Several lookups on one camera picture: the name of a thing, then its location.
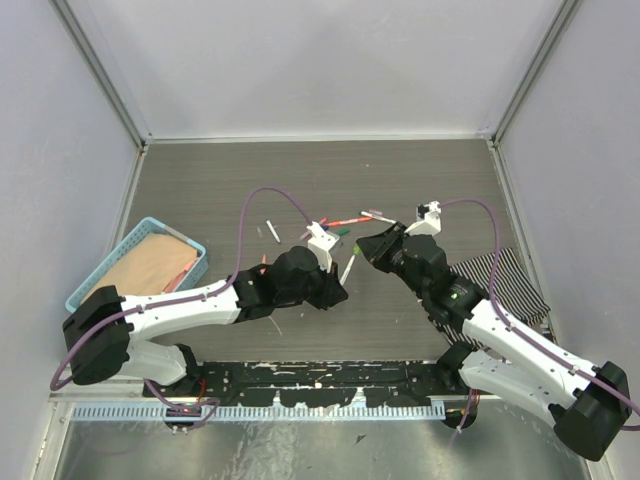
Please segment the white marker lime end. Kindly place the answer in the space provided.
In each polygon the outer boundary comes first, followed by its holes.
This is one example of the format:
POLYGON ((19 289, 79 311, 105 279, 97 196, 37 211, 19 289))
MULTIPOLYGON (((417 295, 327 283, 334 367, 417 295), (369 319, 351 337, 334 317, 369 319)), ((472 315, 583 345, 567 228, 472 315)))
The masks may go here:
POLYGON ((349 259, 349 261, 347 262, 347 265, 346 265, 346 267, 345 267, 345 269, 344 269, 344 271, 343 271, 343 273, 342 273, 342 275, 340 277, 340 284, 341 285, 344 285, 346 280, 348 279, 348 276, 349 276, 349 274, 350 274, 350 272, 352 270, 352 267, 353 267, 353 264, 354 264, 354 262, 356 260, 356 257, 357 257, 357 254, 352 254, 350 259, 349 259))

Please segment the white marker green end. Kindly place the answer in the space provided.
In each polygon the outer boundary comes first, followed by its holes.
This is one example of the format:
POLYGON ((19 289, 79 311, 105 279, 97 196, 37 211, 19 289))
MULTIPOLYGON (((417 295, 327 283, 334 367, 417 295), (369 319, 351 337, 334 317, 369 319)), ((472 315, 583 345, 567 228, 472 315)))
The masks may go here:
POLYGON ((398 220, 387 218, 387 217, 385 217, 383 215, 379 215, 379 214, 368 212, 368 211, 361 211, 360 214, 363 217, 371 218, 373 220, 376 220, 376 221, 379 221, 379 222, 383 222, 383 223, 386 223, 386 224, 390 224, 390 225, 394 225, 394 224, 400 223, 398 220))

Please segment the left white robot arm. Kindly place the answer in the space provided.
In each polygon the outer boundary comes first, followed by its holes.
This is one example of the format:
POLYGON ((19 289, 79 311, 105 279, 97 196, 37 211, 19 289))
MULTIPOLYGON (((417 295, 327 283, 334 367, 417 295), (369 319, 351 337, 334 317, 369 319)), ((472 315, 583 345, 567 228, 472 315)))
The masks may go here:
POLYGON ((271 264, 240 270, 228 280, 152 296, 122 296, 113 285, 94 291, 64 322, 68 349, 62 366, 76 385, 121 374, 167 386, 181 397, 201 383, 192 351, 161 346, 155 338, 191 328, 266 318, 277 309, 308 303, 328 310, 349 295, 337 264, 321 265, 314 252, 295 246, 271 264))

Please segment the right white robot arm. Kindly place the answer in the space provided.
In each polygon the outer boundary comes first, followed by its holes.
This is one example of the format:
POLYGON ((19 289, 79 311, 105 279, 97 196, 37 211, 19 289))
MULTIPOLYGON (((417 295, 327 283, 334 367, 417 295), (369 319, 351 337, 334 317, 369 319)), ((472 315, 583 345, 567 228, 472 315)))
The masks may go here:
POLYGON ((484 288, 451 269, 430 235, 409 235, 397 224, 357 245, 375 269, 405 283, 430 321, 481 343, 457 342, 440 358, 447 392, 494 394, 546 422, 581 457, 604 456, 632 411, 622 368, 576 356, 492 304, 484 288))

